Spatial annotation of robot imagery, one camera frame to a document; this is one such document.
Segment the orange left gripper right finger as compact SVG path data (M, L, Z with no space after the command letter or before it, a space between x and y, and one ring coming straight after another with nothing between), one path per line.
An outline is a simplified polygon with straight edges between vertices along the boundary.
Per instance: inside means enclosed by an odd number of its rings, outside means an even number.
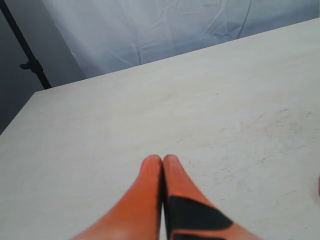
M164 214L168 240L259 240L212 204L189 177L178 157L163 159Z

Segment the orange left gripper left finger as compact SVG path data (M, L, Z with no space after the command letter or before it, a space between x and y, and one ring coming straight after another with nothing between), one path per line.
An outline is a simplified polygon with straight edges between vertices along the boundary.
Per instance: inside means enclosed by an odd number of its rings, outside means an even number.
M147 156L123 197L74 240L157 240L160 234L163 162Z

